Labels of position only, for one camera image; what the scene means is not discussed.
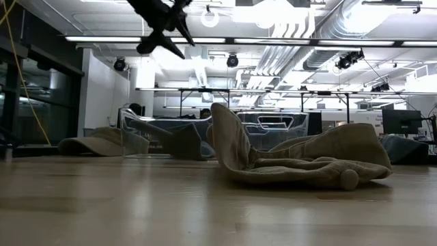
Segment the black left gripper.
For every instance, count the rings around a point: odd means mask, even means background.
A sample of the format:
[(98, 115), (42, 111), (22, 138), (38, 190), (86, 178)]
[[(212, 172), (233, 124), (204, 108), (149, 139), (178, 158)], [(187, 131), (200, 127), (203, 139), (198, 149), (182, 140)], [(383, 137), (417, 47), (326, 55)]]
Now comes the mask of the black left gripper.
[[(192, 1), (173, 0), (173, 5), (169, 6), (161, 0), (127, 0), (135, 13), (141, 16), (154, 31), (177, 29), (191, 46), (195, 46), (186, 24), (186, 12), (184, 11), (184, 8)], [(185, 58), (171, 38), (161, 32), (152, 32), (149, 36), (142, 37), (136, 50), (140, 55), (146, 55), (152, 53), (157, 46), (167, 49), (181, 59)]]

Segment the beige cloth hat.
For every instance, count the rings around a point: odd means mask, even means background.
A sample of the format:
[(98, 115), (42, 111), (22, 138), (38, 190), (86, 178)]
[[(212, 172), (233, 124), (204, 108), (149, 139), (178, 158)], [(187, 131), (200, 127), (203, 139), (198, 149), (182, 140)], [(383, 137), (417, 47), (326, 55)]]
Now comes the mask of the beige cloth hat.
[(246, 184), (303, 183), (353, 190), (391, 175), (389, 156), (371, 124), (344, 124), (324, 133), (283, 141), (261, 151), (227, 107), (211, 106), (208, 137), (228, 178)]
[(63, 139), (57, 148), (64, 156), (121, 156), (147, 154), (149, 146), (150, 142), (140, 135), (106, 126), (95, 128), (85, 137)]

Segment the clear plastic bin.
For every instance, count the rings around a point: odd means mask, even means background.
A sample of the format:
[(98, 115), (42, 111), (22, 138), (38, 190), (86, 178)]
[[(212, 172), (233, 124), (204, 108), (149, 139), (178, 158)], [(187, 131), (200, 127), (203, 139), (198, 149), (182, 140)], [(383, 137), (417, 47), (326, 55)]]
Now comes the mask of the clear plastic bin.
[(155, 153), (154, 148), (157, 148), (157, 153), (162, 154), (168, 154), (167, 151), (163, 149), (162, 144), (158, 141), (158, 138), (155, 136), (152, 136), (150, 134), (141, 132), (139, 130), (136, 130), (128, 125), (133, 120), (140, 120), (149, 124), (152, 124), (154, 126), (157, 126), (159, 128), (165, 129), (167, 131), (175, 132), (179, 128), (182, 128), (183, 126), (186, 126), (187, 124), (193, 123), (198, 130), (199, 134), (201, 135), (201, 138), (203, 141), (207, 142), (207, 129), (212, 124), (212, 118), (207, 118), (203, 120), (198, 119), (182, 119), (182, 118), (169, 118), (169, 117), (159, 117), (159, 118), (149, 118), (145, 116), (139, 116), (136, 115), (131, 109), (123, 108), (119, 111), (119, 121), (120, 121), (120, 127), (121, 130), (134, 133), (137, 135), (140, 135), (144, 138), (146, 138), (150, 142), (149, 150), (147, 154), (131, 154), (131, 155), (125, 155), (124, 156), (145, 156), (148, 154)]
[(251, 145), (258, 150), (270, 150), (288, 139), (307, 136), (307, 113), (241, 111), (236, 115), (242, 122)]

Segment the black ceiling spotlight cluster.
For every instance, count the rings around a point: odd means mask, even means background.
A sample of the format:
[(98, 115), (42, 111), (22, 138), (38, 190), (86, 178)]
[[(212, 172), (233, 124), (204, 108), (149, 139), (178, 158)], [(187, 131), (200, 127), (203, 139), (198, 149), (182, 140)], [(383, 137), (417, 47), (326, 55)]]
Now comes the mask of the black ceiling spotlight cluster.
[(365, 55), (362, 49), (359, 51), (350, 51), (339, 58), (339, 61), (336, 62), (335, 67), (340, 70), (345, 70), (364, 58)]

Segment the black computer monitor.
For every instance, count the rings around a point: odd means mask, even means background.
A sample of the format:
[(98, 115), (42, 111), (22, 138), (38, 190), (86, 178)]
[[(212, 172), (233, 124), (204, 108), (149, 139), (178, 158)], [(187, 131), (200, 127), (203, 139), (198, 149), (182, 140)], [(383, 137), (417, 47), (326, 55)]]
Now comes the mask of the black computer monitor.
[(421, 112), (383, 109), (382, 125), (385, 134), (417, 135), (422, 127)]

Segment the silver ventilation duct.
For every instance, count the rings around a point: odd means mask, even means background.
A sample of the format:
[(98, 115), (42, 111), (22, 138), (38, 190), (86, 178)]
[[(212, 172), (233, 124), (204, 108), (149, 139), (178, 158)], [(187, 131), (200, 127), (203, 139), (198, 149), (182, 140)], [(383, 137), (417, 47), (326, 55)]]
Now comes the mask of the silver ventilation duct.
[[(315, 32), (318, 39), (359, 39), (379, 26), (383, 19), (376, 16), (371, 6), (363, 5), (364, 0), (344, 0), (326, 22)], [(303, 62), (305, 70), (317, 70), (338, 54), (337, 51), (311, 49)]]

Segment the distant black workstation frame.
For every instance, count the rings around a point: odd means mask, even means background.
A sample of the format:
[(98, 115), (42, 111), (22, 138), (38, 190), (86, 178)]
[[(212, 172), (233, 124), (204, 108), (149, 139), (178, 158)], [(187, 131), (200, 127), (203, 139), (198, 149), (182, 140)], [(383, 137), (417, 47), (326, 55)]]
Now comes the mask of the distant black workstation frame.
[(378, 96), (382, 97), (390, 97), (396, 96), (401, 102), (408, 104), (407, 97), (409, 96), (437, 96), (437, 93), (427, 93), (427, 92), (353, 92), (353, 91), (304, 91), (304, 90), (240, 90), (240, 89), (223, 89), (223, 88), (171, 88), (171, 87), (158, 87), (158, 88), (139, 88), (135, 89), (136, 91), (147, 91), (147, 92), (179, 92), (180, 93), (180, 112), (182, 112), (182, 104), (184, 101), (184, 92), (188, 92), (192, 94), (193, 92), (198, 93), (209, 93), (209, 94), (226, 94), (224, 97), (224, 101), (227, 104), (227, 107), (234, 111), (243, 111), (243, 110), (255, 110), (261, 111), (261, 106), (237, 106), (231, 107), (231, 95), (232, 94), (241, 94), (242, 96), (265, 96), (267, 94), (278, 94), (278, 98), (276, 101), (282, 100), (289, 96), (290, 98), (299, 98), (300, 99), (300, 112), (310, 111), (311, 109), (305, 107), (306, 99), (308, 98), (338, 98), (340, 102), (342, 102), (346, 108), (340, 109), (315, 109), (316, 111), (346, 111), (347, 121), (350, 122), (350, 100), (352, 98), (357, 98), (358, 96)]

